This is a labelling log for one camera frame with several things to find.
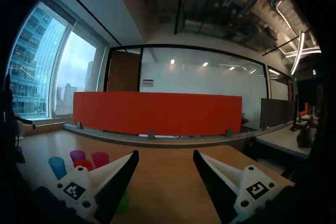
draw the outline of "purple plastic cup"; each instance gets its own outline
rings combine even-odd
[[[81,150],[73,150],[70,152],[70,156],[72,159],[72,162],[76,162],[78,160],[86,160],[85,158],[85,152]]]

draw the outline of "gray partition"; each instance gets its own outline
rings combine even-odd
[[[284,124],[294,117],[294,102],[287,100],[261,99],[260,127]]]

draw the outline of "wooden table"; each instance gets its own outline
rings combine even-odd
[[[307,158],[311,151],[311,148],[299,148],[297,146],[297,136],[299,135],[300,130],[296,130],[293,132],[289,130],[290,128],[291,125],[282,129],[278,129],[271,133],[257,136],[257,141],[275,149],[286,152],[288,154],[301,158]],[[311,130],[313,136],[316,132],[316,129]]]
[[[64,159],[73,169],[70,151],[83,150],[88,160],[97,151],[110,155],[110,161],[133,150],[140,160],[128,185],[129,211],[116,214],[112,223],[207,223],[220,219],[192,160],[193,148],[144,148],[117,145],[72,134],[65,130],[26,137],[20,142],[26,164],[18,164],[32,188],[54,176],[48,159]],[[253,161],[228,145],[198,148],[202,153],[243,169],[255,165],[281,185],[293,185],[269,168]]]

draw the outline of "plastic cup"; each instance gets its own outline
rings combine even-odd
[[[92,160],[96,168],[99,168],[110,162],[110,156],[105,152],[96,152],[92,154]]]
[[[73,166],[76,168],[77,166],[83,166],[85,167],[88,171],[93,170],[92,163],[89,160],[77,160],[74,162]]]
[[[70,152],[70,156],[72,159],[72,162],[76,162],[77,160],[85,160],[85,152],[81,150],[73,150]]]
[[[66,175],[66,165],[62,158],[53,157],[48,162],[58,180]]]

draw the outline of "sign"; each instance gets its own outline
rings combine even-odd
[[[154,86],[154,80],[152,80],[152,79],[143,79],[142,80],[142,86],[143,87],[153,87]]]

